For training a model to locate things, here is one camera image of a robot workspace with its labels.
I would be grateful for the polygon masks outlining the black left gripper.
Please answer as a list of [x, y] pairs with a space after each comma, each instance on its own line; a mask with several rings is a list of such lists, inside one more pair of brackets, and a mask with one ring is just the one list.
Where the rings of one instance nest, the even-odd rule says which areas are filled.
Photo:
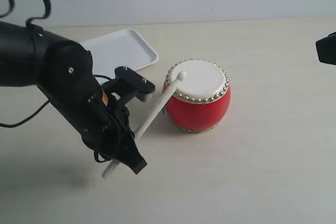
[[124, 164], [135, 174], [147, 165], [129, 126], [129, 111], [99, 84], [52, 84], [47, 98], [81, 135], [96, 161], [109, 161], [110, 173]]

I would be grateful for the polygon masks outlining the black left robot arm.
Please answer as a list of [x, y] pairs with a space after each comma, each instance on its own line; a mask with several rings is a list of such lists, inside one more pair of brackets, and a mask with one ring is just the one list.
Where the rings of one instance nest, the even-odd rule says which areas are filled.
[[115, 160], [139, 173], [146, 166], [129, 125], [126, 104], [144, 100], [153, 83], [120, 66], [100, 84], [91, 52], [37, 26], [1, 23], [1, 86], [37, 86], [81, 135], [97, 162]]

